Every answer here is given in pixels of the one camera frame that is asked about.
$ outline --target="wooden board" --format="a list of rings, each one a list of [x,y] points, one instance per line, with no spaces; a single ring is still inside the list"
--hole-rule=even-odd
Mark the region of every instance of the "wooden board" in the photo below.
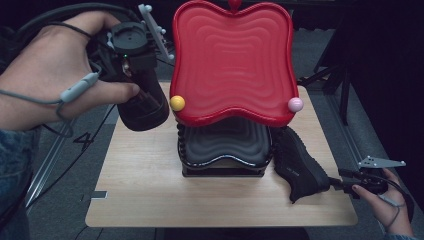
[[[166,94],[169,83],[161,83]],[[337,166],[309,96],[289,124],[330,177]],[[290,186],[271,163],[262,178],[184,178],[177,154],[172,113],[160,127],[133,132],[118,120],[92,200],[90,227],[256,227],[354,225],[357,216],[348,195],[325,193],[289,200]]]

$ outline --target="yellow ball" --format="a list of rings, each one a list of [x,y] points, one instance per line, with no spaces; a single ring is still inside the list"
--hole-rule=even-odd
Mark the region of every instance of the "yellow ball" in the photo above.
[[[172,110],[178,112],[183,110],[185,106],[185,100],[183,97],[176,95],[171,98],[170,105]]]

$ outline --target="hand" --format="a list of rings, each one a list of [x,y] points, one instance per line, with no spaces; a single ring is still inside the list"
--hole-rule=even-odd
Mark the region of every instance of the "hand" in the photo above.
[[[399,180],[390,170],[383,169],[386,177],[399,184]],[[403,205],[400,207],[399,215],[396,217],[396,213],[398,211],[397,207],[394,207],[387,202],[380,199],[377,195],[367,191],[365,188],[354,185],[352,189],[363,199],[365,199],[368,204],[371,206],[374,216],[377,220],[383,224],[388,233],[392,234],[400,234],[413,237],[413,231],[411,228],[411,224],[408,219],[408,211],[405,204],[405,199],[402,194],[396,190],[393,186],[389,185],[387,192],[384,195],[395,201],[396,203]]]
[[[106,12],[86,12],[65,23],[94,36],[119,21]],[[92,72],[86,53],[89,39],[63,26],[43,28],[0,76],[0,89],[43,100],[56,100],[62,91]],[[103,104],[128,101],[139,92],[131,83],[97,81],[84,94],[61,111],[74,118]],[[43,123],[58,121],[56,105],[42,105],[0,94],[0,128],[28,130]]]

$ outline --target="vr controller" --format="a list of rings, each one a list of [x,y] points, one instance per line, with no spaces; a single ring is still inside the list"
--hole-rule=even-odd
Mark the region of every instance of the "vr controller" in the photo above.
[[[137,96],[118,104],[119,115],[133,131],[155,128],[166,121],[169,107],[154,68],[155,41],[145,24],[124,22],[97,36],[97,51],[90,57],[102,67],[106,82],[133,82]]]

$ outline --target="red wavy tray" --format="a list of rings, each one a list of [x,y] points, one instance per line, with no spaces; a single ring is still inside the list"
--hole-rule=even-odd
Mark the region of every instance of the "red wavy tray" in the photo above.
[[[274,3],[242,11],[208,1],[183,4],[173,22],[176,66],[170,97],[185,100],[185,107],[174,111],[177,121],[203,126],[241,116],[286,126],[294,117],[288,101],[298,97],[292,29],[286,10]]]

